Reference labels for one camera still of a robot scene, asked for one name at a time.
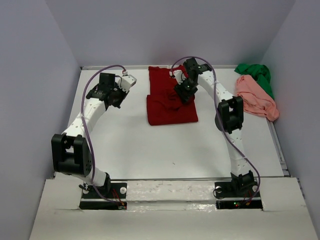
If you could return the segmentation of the dark red t shirt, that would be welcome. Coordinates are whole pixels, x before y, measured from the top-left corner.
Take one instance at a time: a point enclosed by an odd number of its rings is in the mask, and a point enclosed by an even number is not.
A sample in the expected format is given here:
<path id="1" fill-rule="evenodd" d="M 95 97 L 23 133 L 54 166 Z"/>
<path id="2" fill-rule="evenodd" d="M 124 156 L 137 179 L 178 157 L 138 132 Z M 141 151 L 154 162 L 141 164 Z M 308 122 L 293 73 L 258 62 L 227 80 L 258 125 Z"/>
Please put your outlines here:
<path id="1" fill-rule="evenodd" d="M 147 121 L 151 126 L 188 124 L 198 122 L 193 96 L 182 103 L 174 87 L 178 84 L 170 76 L 170 69 L 149 66 L 149 91 L 146 97 Z"/>

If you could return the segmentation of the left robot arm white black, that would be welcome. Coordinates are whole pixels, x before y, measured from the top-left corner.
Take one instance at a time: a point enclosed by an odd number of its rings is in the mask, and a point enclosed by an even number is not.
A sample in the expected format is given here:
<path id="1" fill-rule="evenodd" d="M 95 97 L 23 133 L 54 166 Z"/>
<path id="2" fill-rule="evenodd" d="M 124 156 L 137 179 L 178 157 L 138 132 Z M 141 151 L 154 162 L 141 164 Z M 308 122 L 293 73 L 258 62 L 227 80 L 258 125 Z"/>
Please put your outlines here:
<path id="1" fill-rule="evenodd" d="M 110 194 L 110 175 L 96 166 L 90 133 L 99 118 L 112 106 L 120 108 L 137 79 L 127 74 L 99 73 L 98 83 L 85 89 L 80 112 L 61 134 L 51 139 L 53 168 L 57 173 L 83 180 L 97 196 Z"/>

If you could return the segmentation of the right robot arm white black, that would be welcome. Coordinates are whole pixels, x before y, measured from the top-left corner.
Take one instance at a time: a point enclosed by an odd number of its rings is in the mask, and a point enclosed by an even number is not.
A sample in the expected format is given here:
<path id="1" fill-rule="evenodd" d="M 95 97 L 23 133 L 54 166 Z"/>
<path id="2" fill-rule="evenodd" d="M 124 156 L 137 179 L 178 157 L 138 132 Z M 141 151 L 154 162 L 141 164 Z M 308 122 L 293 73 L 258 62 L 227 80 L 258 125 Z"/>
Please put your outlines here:
<path id="1" fill-rule="evenodd" d="M 230 93 L 217 80 L 213 66 L 204 61 L 199 64 L 196 56 L 183 57 L 185 71 L 173 69 L 169 74 L 176 79 L 175 92 L 182 103 L 188 103 L 201 86 L 213 99 L 215 107 L 215 125 L 223 134 L 230 158 L 231 180 L 216 182 L 213 190 L 218 199 L 243 198 L 250 202 L 257 196 L 260 188 L 260 174 L 244 153 L 242 127 L 244 123 L 244 100 Z"/>

